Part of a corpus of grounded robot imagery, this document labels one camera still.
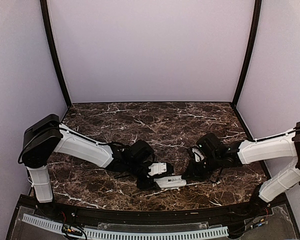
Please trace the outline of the white remote control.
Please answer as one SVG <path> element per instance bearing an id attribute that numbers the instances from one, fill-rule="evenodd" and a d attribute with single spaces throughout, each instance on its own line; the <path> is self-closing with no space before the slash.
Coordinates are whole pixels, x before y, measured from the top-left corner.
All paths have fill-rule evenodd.
<path id="1" fill-rule="evenodd" d="M 154 180 L 161 189 L 179 188 L 179 187 L 184 187 L 187 184 L 187 181 L 185 179 L 183 179 L 182 182 L 167 182 L 166 177 L 156 178 Z"/>

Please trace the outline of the white battery cover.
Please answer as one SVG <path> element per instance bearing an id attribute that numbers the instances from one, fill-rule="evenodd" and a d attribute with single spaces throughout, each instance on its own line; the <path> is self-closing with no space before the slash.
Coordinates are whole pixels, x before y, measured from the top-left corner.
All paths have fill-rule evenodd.
<path id="1" fill-rule="evenodd" d="M 169 176 L 165 178 L 168 183 L 179 183 L 182 182 L 183 179 L 181 176 Z"/>

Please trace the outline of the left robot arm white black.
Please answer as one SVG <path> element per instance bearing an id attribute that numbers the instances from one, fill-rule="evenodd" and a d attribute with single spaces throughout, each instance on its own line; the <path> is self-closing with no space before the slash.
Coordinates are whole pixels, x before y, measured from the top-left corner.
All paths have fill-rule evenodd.
<path id="1" fill-rule="evenodd" d="M 154 179 L 165 172 L 162 164 L 155 161 L 154 150 L 146 141 L 138 140 L 131 145 L 98 141 L 61 123 L 58 115 L 49 114 L 24 131 L 17 162 L 26 167 L 36 200 L 50 218 L 57 218 L 61 213 L 60 206 L 53 201 L 48 169 L 49 160 L 54 156 L 109 172 L 128 173 L 137 179 L 141 189 L 151 188 Z"/>

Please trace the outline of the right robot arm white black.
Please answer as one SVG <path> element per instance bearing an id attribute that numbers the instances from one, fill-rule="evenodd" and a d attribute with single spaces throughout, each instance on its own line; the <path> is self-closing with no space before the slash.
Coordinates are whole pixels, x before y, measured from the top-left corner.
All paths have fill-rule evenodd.
<path id="1" fill-rule="evenodd" d="M 205 180 L 217 169 L 235 168 L 254 162 L 291 157 L 291 162 L 256 189 L 256 198 L 245 205 L 245 213 L 256 217 L 265 203 L 300 184 L 300 122 L 277 135 L 246 139 L 225 145 L 214 133 L 202 136 L 188 150 L 191 160 L 183 179 Z"/>

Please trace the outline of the black front rail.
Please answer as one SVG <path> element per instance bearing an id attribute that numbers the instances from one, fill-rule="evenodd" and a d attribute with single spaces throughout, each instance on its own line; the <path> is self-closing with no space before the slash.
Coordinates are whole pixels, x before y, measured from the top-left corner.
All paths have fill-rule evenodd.
<path id="1" fill-rule="evenodd" d="M 238 203 L 212 208 L 201 208 L 177 211 L 124 211 L 106 210 L 53 203 L 37 203 L 34 197 L 21 194 L 18 206 L 28 207 L 40 216 L 47 216 L 53 220 L 63 220 L 66 223 L 96 226 L 99 223 L 110 224 L 188 224 L 208 222 L 210 224 L 239 225 L 244 220 L 263 216 L 266 210 L 261 208 L 250 210 L 249 203 Z"/>

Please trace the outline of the right black frame post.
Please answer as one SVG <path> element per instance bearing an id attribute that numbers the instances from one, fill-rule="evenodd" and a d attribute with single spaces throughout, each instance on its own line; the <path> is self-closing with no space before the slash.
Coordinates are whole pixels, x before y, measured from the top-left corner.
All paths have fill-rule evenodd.
<path id="1" fill-rule="evenodd" d="M 245 50 L 245 55 L 244 55 L 238 83 L 237 83 L 235 93 L 234 93 L 234 96 L 233 96 L 233 99 L 231 102 L 231 107 L 233 109 L 237 108 L 237 105 L 238 105 L 238 102 L 239 102 L 239 99 L 240 99 L 240 96 L 241 96 L 241 93 L 242 93 L 242 90 L 244 87 L 244 83 L 245 83 L 245 80 L 247 77 L 248 69 L 250 66 L 250 62 L 251 62 L 251 58 L 252 58 L 252 54 L 253 54 L 253 50 L 254 50 L 255 40 L 256 40 L 256 36 L 257 36 L 261 8 L 262 8 L 262 0 L 255 0 L 247 47 Z"/>

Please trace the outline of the black frame post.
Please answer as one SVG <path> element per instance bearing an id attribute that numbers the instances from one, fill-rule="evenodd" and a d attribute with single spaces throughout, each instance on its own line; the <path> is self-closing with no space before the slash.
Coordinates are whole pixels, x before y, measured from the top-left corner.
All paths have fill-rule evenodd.
<path id="1" fill-rule="evenodd" d="M 256 40 L 256 36 L 257 36 L 261 8 L 262 8 L 262 0 L 255 0 L 247 47 L 245 50 L 245 55 L 244 55 L 238 83 L 237 83 L 235 93 L 234 93 L 234 96 L 233 96 L 233 99 L 231 102 L 231 107 L 233 109 L 237 108 L 237 105 L 238 105 L 238 102 L 239 102 L 239 99 L 240 99 L 240 96 L 241 96 L 241 93 L 242 93 L 242 90 L 244 87 L 244 83 L 245 83 L 245 80 L 247 77 L 248 69 L 250 66 L 250 62 L 251 62 L 251 58 L 252 58 L 252 54 L 253 54 L 253 50 L 254 50 L 255 40 Z"/>
<path id="2" fill-rule="evenodd" d="M 70 108 L 72 106 L 72 101 L 71 101 L 70 94 L 69 94 L 69 91 L 66 86 L 66 81 L 63 76 L 61 64 L 59 61 L 59 56 L 57 53 L 56 43 L 54 40 L 54 34 L 53 34 L 53 29 L 52 29 L 50 14 L 49 14 L 48 1 L 40 0 L 39 2 L 40 2 L 41 15 L 42 15 L 45 34 L 46 34 L 46 39 L 47 39 L 48 48 L 49 48 L 50 56 L 52 59 L 53 67 L 55 70 L 55 74 L 56 74 L 56 77 L 58 80 L 58 84 L 59 84 L 63 99 L 65 101 L 65 104 L 66 104 L 67 108 Z"/>

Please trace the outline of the left black frame post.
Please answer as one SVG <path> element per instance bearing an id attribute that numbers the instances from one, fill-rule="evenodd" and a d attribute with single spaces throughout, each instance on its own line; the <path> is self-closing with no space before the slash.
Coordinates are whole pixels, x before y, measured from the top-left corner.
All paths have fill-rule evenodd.
<path id="1" fill-rule="evenodd" d="M 40 2 L 41 15 L 42 15 L 45 34 L 46 34 L 46 39 L 47 39 L 48 48 L 49 48 L 50 56 L 52 59 L 53 67 L 55 70 L 55 74 L 56 74 L 56 77 L 58 80 L 58 84 L 59 84 L 63 99 L 65 101 L 65 104 L 66 104 L 67 108 L 70 108 L 72 106 L 72 101 L 71 101 L 70 94 L 69 94 L 69 91 L 66 86 L 66 81 L 63 76 L 61 64 L 59 61 L 59 56 L 57 53 L 56 43 L 54 40 L 54 34 L 53 34 L 53 29 L 52 29 L 50 14 L 49 14 L 48 1 L 40 0 L 39 2 Z"/>

